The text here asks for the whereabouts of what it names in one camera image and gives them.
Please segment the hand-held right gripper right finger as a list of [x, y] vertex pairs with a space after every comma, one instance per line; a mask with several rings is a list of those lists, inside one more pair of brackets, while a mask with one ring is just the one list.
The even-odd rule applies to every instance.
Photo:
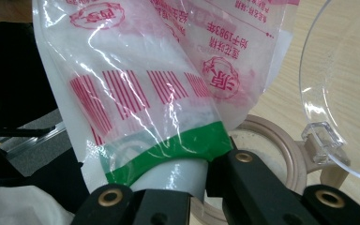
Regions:
[[210, 162], [206, 191], [222, 200], [229, 225], [319, 225], [294, 192], [249, 151], [232, 150]]

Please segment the pink white plastic bag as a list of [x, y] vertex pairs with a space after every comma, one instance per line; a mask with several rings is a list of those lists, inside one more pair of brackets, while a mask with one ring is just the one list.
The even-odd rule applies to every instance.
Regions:
[[32, 0], [37, 46], [89, 189], [201, 198], [277, 76], [300, 0]]

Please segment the clear jar with hinged lid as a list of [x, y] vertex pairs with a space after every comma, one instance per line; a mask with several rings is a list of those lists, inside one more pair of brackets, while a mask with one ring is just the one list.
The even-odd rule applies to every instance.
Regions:
[[232, 136], [263, 190], [283, 182], [360, 225], [360, 0], [301, 0], [278, 77]]

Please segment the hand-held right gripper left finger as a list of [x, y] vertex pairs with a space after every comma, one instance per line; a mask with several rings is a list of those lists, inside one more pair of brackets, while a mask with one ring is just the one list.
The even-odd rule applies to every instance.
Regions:
[[131, 225], [188, 225], [190, 195], [168, 189], [131, 192], [128, 209]]

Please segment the aluminium floor rail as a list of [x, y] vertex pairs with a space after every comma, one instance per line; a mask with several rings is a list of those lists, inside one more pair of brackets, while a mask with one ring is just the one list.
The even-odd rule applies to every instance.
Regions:
[[0, 128], [0, 149], [8, 158], [14, 157], [51, 140], [65, 130], [63, 122], [45, 128]]

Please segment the white cloth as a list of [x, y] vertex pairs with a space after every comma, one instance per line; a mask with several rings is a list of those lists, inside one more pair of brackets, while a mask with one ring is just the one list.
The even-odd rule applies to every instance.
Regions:
[[38, 187], [0, 187], [0, 225], [70, 225], [73, 219], [73, 213]]

